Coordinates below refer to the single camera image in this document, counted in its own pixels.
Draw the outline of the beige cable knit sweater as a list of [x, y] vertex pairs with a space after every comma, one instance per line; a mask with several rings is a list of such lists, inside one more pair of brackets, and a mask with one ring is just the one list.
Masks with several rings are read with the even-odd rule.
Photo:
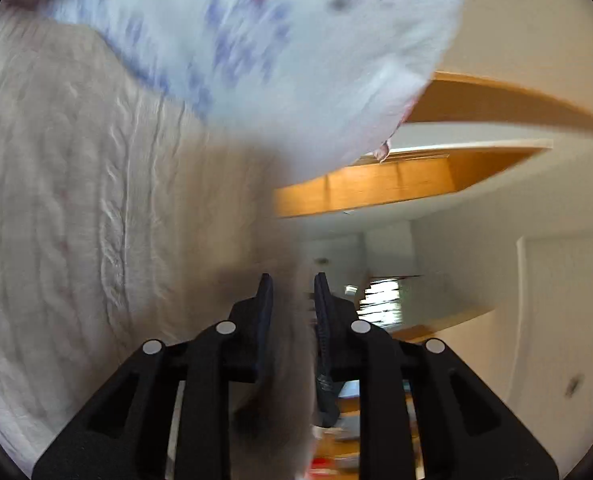
[[313, 332], [282, 167], [138, 84], [93, 30], [0, 10], [0, 445], [20, 471], [140, 344], [196, 337], [269, 274], [268, 370], [234, 392], [231, 471], [302, 474]]

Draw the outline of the pink white patterned pillow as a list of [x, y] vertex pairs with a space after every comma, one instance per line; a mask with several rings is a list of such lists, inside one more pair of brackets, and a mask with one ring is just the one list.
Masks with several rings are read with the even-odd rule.
[[269, 145], [301, 182], [385, 150], [466, 0], [6, 0], [85, 25], [149, 87]]

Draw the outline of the wooden door frame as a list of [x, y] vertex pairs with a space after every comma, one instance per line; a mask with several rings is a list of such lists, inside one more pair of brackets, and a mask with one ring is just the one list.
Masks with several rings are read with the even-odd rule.
[[[409, 121], [507, 122], [593, 134], [593, 110], [510, 82], [445, 72], [435, 75]], [[280, 188], [276, 209], [282, 218], [299, 218], [461, 192], [543, 151], [456, 145], [392, 151], [384, 162], [364, 156], [324, 177]]]

